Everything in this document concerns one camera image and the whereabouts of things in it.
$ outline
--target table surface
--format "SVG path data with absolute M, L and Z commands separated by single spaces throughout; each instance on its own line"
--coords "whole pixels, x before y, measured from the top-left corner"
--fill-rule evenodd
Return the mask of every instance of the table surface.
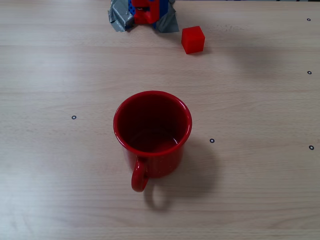
M 115 32 L 109 6 L 0 1 L 0 239 L 318 240 L 320 5 L 178 1 L 169 34 Z M 205 48 L 187 55 L 192 26 Z M 137 193 L 112 122 L 147 90 L 193 129 Z

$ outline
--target blue toy piece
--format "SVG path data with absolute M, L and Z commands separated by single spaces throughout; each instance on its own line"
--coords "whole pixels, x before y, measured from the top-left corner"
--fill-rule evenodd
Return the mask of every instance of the blue toy piece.
M 128 6 L 129 12 L 130 12 L 132 15 L 135 15 L 135 13 L 136 13 L 136 8 L 135 8 L 134 6 L 132 6 L 131 0 L 128 0 L 128 3 L 129 3 L 129 6 Z

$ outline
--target mug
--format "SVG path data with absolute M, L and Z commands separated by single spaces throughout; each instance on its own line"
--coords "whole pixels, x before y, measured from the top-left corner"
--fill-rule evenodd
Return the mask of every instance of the mug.
M 164 177 L 178 167 L 191 129 L 189 109 L 167 92 L 140 92 L 119 106 L 113 130 L 133 169 L 133 190 L 142 192 L 149 178 Z

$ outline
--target red toy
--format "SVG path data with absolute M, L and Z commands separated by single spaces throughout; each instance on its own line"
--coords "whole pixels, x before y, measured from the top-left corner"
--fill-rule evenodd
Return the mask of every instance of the red toy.
M 205 35 L 199 26 L 182 29 L 182 46 L 186 54 L 202 52 L 205 45 Z

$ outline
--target gray duct tape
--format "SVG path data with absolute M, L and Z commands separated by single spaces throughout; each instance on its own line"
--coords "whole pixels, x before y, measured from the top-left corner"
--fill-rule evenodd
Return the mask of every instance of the gray duct tape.
M 112 0 L 108 17 L 117 32 L 124 32 L 134 24 L 134 16 L 128 10 L 128 0 Z

